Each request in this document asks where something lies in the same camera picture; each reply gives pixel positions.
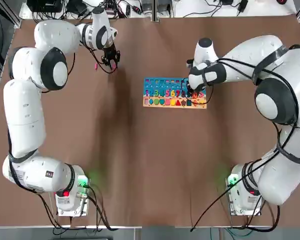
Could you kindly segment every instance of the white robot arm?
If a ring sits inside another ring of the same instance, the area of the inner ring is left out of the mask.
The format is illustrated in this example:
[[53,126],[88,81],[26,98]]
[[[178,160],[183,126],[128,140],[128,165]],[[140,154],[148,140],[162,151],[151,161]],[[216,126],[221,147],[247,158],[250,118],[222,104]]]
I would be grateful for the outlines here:
[[88,179],[81,167],[41,156],[38,148],[46,138],[41,103],[42,89],[61,90],[68,80],[66,54],[75,53],[80,42],[89,49],[104,51],[103,63],[117,68],[120,52],[106,11],[96,7],[92,24],[72,25],[61,20],[38,23],[34,30],[35,47],[18,47],[8,60],[8,81],[3,100],[8,125],[9,153],[3,175],[20,187],[55,192],[59,215],[84,216],[88,204]]
[[194,59],[187,61],[192,67],[188,88],[198,91],[215,84],[252,80],[257,86],[254,99],[258,111],[282,125],[277,145],[261,160],[232,169],[228,181],[235,183],[271,159],[231,189],[231,214],[251,215],[260,196],[282,205],[300,183],[300,46],[288,49],[276,36],[266,35],[241,43],[222,58],[216,56],[210,39],[198,42]]

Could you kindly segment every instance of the brown table surface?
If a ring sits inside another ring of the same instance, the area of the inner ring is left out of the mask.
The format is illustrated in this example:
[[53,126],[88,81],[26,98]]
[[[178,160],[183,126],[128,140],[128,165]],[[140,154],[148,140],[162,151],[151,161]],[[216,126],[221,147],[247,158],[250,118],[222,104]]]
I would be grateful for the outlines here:
[[[23,21],[11,48],[34,46],[35,25]],[[65,88],[42,95],[47,137],[39,150],[85,170],[101,188],[112,226],[191,226],[191,212],[195,222],[219,195],[217,188],[222,192],[235,164],[255,160],[274,146],[275,130],[256,110],[251,82],[216,85],[207,109],[191,110],[143,107],[143,79],[186,77],[186,60],[193,58],[202,37],[213,39],[220,57],[267,34],[287,46],[300,44],[300,23],[290,15],[175,18],[160,24],[148,18],[120,19],[111,25],[118,29],[118,71],[95,71],[92,56],[80,47]],[[72,60],[67,55],[69,66]],[[0,226],[51,225],[40,199],[2,175],[8,152],[3,87],[8,80],[5,66],[0,85]],[[265,208],[252,224],[272,225],[268,212]],[[96,225],[95,216],[90,204],[88,216],[73,224]],[[68,223],[68,218],[59,219]],[[245,221],[235,220],[238,225]],[[229,225],[220,202],[199,223]],[[300,226],[300,186],[282,206],[279,225]]]

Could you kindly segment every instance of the colorful number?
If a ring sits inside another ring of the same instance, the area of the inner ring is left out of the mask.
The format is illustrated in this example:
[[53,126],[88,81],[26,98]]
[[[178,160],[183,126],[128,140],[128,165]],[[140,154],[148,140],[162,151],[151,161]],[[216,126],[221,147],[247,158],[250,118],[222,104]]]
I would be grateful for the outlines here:
[[197,92],[193,92],[192,98],[193,98],[193,99],[196,99],[197,97],[198,97],[198,93],[197,93]]

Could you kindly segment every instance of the green indicator light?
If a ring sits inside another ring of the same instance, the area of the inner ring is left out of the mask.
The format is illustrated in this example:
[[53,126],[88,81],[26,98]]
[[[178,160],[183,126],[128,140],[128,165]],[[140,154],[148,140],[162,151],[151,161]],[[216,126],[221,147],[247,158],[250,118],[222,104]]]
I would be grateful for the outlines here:
[[88,188],[89,180],[85,175],[78,176],[78,187]]
[[239,176],[238,174],[231,174],[229,177],[228,177],[228,182],[230,185],[234,185],[239,179]]

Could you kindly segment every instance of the number puzzle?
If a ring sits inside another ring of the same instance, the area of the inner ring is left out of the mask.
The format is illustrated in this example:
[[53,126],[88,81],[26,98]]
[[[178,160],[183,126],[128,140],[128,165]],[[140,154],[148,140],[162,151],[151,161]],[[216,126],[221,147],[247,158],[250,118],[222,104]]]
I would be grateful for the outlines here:
[[206,109],[206,89],[191,95],[187,81],[187,78],[146,77],[143,82],[143,106]]

